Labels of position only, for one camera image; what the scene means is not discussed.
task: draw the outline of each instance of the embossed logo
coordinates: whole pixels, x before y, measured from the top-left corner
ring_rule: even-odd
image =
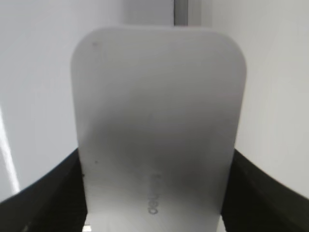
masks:
[[[149,178],[150,188],[148,194],[148,212],[152,215],[157,214],[161,189],[161,174],[153,174]]]

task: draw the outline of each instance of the white wall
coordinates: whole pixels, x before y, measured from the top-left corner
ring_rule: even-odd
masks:
[[[309,1],[202,0],[201,21],[247,60],[236,149],[309,198]]]
[[[169,0],[2,0],[0,107],[21,189],[77,147],[70,59],[95,28],[172,24]],[[0,151],[0,201],[11,195]]]

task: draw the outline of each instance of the gray vertical strip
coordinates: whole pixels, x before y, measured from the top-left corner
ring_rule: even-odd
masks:
[[[188,26],[188,0],[174,0],[174,26]]]

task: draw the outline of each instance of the white surface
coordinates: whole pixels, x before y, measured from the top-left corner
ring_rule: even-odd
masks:
[[[245,77],[237,45],[210,30],[101,29],[78,45],[72,86],[94,231],[216,231]]]
[[[202,25],[230,35],[246,57],[236,149],[309,198],[309,1],[203,0]]]
[[[2,0],[0,107],[21,189],[77,147],[70,59],[98,27],[171,25],[166,0]],[[3,155],[0,201],[12,194]]]

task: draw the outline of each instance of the white plastic card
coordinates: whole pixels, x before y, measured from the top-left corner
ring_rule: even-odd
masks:
[[[109,28],[72,58],[87,223],[215,232],[245,85],[238,46],[207,29]]]

